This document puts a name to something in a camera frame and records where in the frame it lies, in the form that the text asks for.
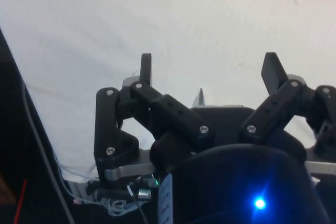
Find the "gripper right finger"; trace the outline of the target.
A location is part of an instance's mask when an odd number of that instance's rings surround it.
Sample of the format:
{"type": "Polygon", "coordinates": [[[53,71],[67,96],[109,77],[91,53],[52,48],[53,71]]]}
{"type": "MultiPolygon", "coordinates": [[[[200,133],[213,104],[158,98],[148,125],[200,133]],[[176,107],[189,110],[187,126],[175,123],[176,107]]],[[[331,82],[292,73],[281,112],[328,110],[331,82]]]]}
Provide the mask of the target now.
{"type": "Polygon", "coordinates": [[[265,54],[261,77],[269,96],[240,128],[243,143],[266,144],[294,116],[301,116],[313,130],[317,156],[335,156],[335,87],[308,87],[288,77],[274,52],[265,54]]]}

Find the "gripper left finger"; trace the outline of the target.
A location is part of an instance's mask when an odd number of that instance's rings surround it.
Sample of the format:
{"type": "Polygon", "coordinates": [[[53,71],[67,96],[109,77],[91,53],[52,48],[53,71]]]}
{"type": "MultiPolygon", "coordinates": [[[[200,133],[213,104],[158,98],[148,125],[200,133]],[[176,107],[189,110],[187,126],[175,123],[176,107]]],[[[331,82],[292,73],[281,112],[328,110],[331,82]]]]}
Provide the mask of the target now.
{"type": "Polygon", "coordinates": [[[164,174],[213,144],[210,123],[154,89],[151,75],[152,56],[144,53],[137,77],[126,80],[121,90],[109,87],[96,94],[94,158],[103,188],[118,188],[142,175],[164,174]],[[139,140],[123,131],[123,121],[131,118],[154,137],[150,150],[141,150],[139,140]]]}

